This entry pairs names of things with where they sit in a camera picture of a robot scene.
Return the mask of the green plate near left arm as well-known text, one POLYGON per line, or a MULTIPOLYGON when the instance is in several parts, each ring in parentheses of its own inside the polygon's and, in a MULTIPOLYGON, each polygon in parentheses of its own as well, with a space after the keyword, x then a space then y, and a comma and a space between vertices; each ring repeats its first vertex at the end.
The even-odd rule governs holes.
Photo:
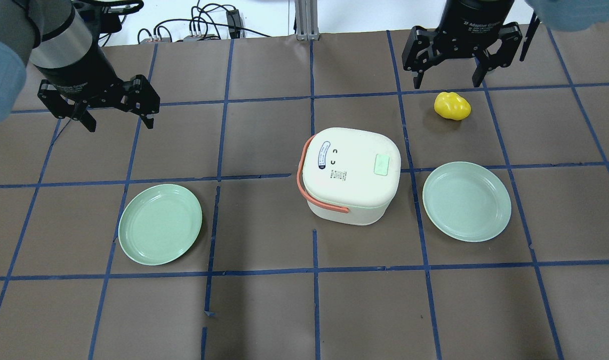
POLYGON ((122 212, 117 239, 136 264, 158 266, 183 256, 203 224, 199 199, 178 184, 159 184, 135 196, 122 212))

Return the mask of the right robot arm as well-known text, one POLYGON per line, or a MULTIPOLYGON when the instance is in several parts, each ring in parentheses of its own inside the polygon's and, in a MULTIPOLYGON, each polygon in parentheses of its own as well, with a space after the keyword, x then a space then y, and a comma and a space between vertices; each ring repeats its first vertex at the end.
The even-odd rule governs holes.
POLYGON ((609 0, 529 0, 532 14, 526 33, 508 22, 512 0, 448 0, 437 28, 414 26, 402 51, 403 70, 413 73, 421 88, 430 68, 446 60, 476 59, 472 85, 482 85, 487 73, 508 68, 519 54, 526 59, 540 24, 556 31, 578 32, 609 21, 609 0))

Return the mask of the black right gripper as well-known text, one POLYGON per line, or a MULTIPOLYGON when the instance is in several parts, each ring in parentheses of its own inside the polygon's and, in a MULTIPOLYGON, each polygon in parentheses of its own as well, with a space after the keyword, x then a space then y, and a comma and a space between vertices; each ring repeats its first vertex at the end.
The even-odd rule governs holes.
POLYGON ((402 51, 414 89, 421 89, 425 71, 445 60, 476 59, 474 88, 490 70, 510 66, 523 39, 519 25, 506 22, 513 5, 512 0, 448 0, 435 29, 414 26, 402 51))

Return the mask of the green plate near right arm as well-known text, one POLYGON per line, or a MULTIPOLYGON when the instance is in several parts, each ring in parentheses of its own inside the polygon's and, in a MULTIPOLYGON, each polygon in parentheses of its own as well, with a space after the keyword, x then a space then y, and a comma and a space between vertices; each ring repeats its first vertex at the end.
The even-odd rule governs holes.
POLYGON ((423 185, 422 200, 437 229, 468 243, 494 239, 507 228, 512 214, 505 184, 473 162, 447 162, 431 171, 423 185))

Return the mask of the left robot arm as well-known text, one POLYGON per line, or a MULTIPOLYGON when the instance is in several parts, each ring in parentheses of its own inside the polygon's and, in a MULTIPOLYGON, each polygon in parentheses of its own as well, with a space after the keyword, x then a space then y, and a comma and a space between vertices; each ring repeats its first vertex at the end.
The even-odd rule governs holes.
POLYGON ((121 30, 121 15, 143 6, 142 0, 0 0, 0 122, 10 116, 31 64, 43 75, 37 98, 56 118, 94 132, 89 109, 117 109, 152 129, 160 96, 142 74, 119 78, 99 45, 101 35, 121 30))

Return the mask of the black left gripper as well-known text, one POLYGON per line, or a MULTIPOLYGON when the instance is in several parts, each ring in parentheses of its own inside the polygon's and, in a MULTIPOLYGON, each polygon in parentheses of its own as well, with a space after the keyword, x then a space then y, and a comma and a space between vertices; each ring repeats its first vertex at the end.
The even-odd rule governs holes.
MULTIPOLYGON (((60 68, 38 66, 44 76, 42 84, 53 86, 51 91, 40 89, 39 100, 55 117, 71 117, 74 107, 67 103, 93 108, 115 108, 139 116, 146 129, 154 129, 154 114, 158 114, 161 98, 142 74, 122 80, 103 50, 90 48, 78 61, 60 68)), ((97 122, 87 107, 76 107, 76 121, 90 133, 96 132, 97 122)))

